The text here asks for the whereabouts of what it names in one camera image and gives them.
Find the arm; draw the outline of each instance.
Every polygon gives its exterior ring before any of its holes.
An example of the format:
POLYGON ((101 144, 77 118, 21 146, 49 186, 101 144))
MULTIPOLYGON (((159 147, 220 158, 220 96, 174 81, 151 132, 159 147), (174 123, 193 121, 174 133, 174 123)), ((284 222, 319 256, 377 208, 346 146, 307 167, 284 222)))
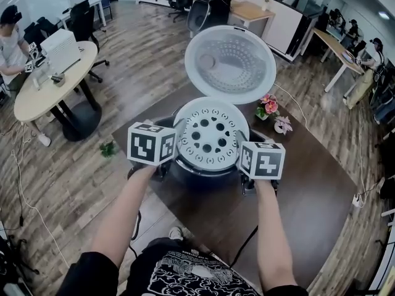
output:
POLYGON ((259 278, 266 292, 277 286, 297 285, 292 271, 292 254, 281 222, 272 185, 256 180, 259 203, 259 278))
POLYGON ((91 251, 107 256, 118 268, 129 246, 138 210, 155 170, 154 166, 147 166, 130 177, 93 240, 91 251))
POLYGON ((5 76, 16 75, 24 71, 25 71, 25 66, 11 66, 11 67, 7 67, 6 65, 0 66, 0 72, 5 76))
POLYGON ((361 63, 361 65, 371 67, 371 66, 373 66, 373 64, 376 63, 376 61, 373 58, 371 58, 369 60, 361 61, 360 63, 361 63))
POLYGON ((18 42, 18 45, 19 45, 20 50, 23 52, 23 54, 24 54, 26 57, 30 58, 30 54, 29 54, 29 44, 28 44, 24 39, 22 39, 22 40, 20 40, 20 41, 18 42))
POLYGON ((15 24, 15 30, 17 31, 18 34, 18 45, 20 50, 23 52, 23 54, 29 58, 29 44, 25 41, 25 38, 22 35, 22 31, 19 29, 19 26, 15 24))

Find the chair leg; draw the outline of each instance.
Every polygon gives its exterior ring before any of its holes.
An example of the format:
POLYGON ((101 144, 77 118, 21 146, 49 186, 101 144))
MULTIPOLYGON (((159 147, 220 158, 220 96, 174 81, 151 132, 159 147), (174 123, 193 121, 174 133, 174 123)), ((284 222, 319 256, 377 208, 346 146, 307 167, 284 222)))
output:
POLYGON ((183 15, 182 12, 178 13, 178 14, 174 17, 173 23, 175 23, 175 20, 178 19, 179 17, 181 17, 181 15, 183 15))
POLYGON ((108 62, 106 60, 100 60, 98 62, 95 62, 92 67, 96 67, 96 66, 101 65, 101 64, 105 64, 106 66, 108 66, 110 64, 110 62, 108 62))
POLYGON ((102 82, 103 82, 103 79, 100 78, 100 77, 99 77, 97 74, 95 74, 94 72, 89 71, 88 73, 89 73, 89 75, 91 75, 93 78, 96 78, 96 79, 98 80, 98 83, 102 83, 102 82))

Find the pink flower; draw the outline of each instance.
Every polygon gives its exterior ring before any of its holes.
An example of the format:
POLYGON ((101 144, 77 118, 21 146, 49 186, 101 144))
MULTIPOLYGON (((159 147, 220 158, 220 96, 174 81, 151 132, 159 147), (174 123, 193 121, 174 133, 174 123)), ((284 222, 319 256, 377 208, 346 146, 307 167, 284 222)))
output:
POLYGON ((277 111, 278 105, 276 101, 270 100, 268 104, 265 105, 265 111, 268 114, 272 114, 277 111))
POLYGON ((267 102, 269 102, 269 99, 270 99, 270 94, 268 93, 268 94, 266 94, 264 97, 261 97, 261 98, 260 98, 261 104, 262 104, 262 103, 263 103, 263 104, 266 104, 267 102))

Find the round table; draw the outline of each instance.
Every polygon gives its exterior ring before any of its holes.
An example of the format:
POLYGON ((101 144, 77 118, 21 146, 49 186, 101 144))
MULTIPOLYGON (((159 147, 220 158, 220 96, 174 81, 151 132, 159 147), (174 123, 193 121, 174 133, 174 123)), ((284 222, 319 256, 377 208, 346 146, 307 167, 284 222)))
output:
POLYGON ((63 125, 63 134, 69 141, 80 141, 90 136, 98 127, 101 119, 101 107, 94 99, 84 77, 92 68, 98 49, 90 41, 78 42, 81 59, 68 68, 65 83, 57 87, 49 78, 37 90, 30 75, 20 90, 14 105, 15 117, 23 122, 33 121, 48 111, 63 125), (80 85, 86 101, 69 109, 63 101, 76 86, 80 85), (67 117, 57 108, 64 111, 67 117))

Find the small plant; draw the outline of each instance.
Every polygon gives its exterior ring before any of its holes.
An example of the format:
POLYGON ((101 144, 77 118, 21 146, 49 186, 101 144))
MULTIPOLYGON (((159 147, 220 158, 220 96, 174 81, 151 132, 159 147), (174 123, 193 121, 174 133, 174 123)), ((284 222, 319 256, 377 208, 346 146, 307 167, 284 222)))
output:
POLYGON ((279 134, 286 134, 287 131, 292 131, 291 121, 287 117, 278 116, 276 117, 276 123, 274 129, 279 134))
POLYGON ((114 141, 108 142, 107 144, 101 144, 100 151, 104 158, 111 158, 117 153, 115 150, 114 141))
POLYGON ((257 107, 255 115, 265 120, 271 114, 280 115, 276 97, 268 93, 260 98, 260 105, 257 107))

